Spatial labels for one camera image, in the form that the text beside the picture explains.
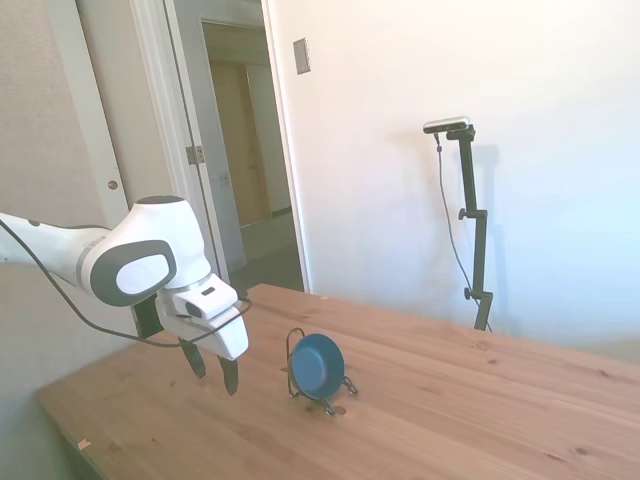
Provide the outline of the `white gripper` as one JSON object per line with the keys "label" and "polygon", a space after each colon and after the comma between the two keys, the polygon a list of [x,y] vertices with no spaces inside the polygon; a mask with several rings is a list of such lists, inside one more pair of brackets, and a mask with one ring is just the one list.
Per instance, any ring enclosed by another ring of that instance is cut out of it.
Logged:
{"label": "white gripper", "polygon": [[[225,389],[233,396],[239,385],[236,359],[249,346],[236,293],[182,292],[171,295],[160,292],[156,305],[161,310],[160,321],[165,330],[184,340],[195,340],[198,346],[219,356]],[[196,344],[182,341],[181,349],[192,372],[197,378],[204,378],[206,364]]]}

